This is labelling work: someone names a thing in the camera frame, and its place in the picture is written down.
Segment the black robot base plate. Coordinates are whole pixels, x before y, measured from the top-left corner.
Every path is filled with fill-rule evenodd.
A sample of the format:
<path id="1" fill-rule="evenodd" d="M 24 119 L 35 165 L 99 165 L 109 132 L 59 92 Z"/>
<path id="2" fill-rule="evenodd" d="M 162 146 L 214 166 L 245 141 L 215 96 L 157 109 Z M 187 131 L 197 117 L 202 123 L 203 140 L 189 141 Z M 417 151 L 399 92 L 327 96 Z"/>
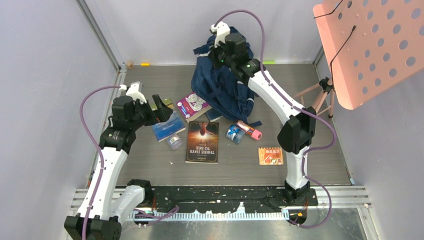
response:
<path id="1" fill-rule="evenodd" d="M 283 208 L 315 207 L 319 204 L 314 189 L 299 197 L 289 196 L 283 186 L 153 186 L 139 208 L 167 213 L 178 207 L 179 213 L 201 214 L 277 213 Z"/>

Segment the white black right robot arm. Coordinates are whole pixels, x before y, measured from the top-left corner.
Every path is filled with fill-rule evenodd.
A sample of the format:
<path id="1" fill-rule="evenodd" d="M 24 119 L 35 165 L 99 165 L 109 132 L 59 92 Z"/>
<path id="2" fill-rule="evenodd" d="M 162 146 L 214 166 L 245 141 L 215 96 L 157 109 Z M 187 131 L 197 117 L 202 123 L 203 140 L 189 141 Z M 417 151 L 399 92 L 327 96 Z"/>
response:
<path id="1" fill-rule="evenodd" d="M 306 163 L 315 135 L 315 109 L 304 108 L 295 101 L 273 80 L 258 59 L 249 56 L 246 40 L 240 33 L 216 33 L 210 50 L 213 64 L 228 67 L 237 81 L 258 94 L 281 121 L 277 141 L 286 152 L 287 164 L 283 195 L 288 204 L 299 205 L 311 186 L 306 178 Z"/>

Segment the navy blue backpack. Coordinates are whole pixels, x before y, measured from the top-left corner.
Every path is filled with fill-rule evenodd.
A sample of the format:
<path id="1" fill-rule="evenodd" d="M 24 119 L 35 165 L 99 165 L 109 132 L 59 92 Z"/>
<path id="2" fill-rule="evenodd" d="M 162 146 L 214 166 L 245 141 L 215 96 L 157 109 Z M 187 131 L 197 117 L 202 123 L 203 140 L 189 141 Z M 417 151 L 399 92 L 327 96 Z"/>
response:
<path id="1" fill-rule="evenodd" d="M 227 66 L 214 67 L 209 53 L 215 38 L 210 36 L 204 45 L 193 50 L 197 59 L 191 80 L 192 91 L 227 120 L 241 120 L 252 127 L 261 126 L 261 121 L 248 121 L 256 93 L 238 81 Z"/>

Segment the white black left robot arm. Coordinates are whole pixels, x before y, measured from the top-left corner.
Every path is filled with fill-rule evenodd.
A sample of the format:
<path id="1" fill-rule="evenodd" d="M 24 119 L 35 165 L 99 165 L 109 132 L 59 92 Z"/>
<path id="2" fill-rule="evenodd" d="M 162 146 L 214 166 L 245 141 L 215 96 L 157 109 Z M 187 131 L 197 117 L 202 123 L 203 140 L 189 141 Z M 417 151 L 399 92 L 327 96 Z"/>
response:
<path id="1" fill-rule="evenodd" d="M 153 95 L 155 109 L 149 102 L 131 96 L 113 100 L 108 126 L 95 143 L 100 154 L 91 184 L 75 216 L 67 216 L 64 228 L 73 240 L 118 240 L 123 223 L 137 205 L 148 207 L 153 191 L 148 180 L 131 180 L 124 192 L 113 201 L 121 169 L 136 140 L 136 131 L 169 120 L 173 110 L 159 95 Z"/>

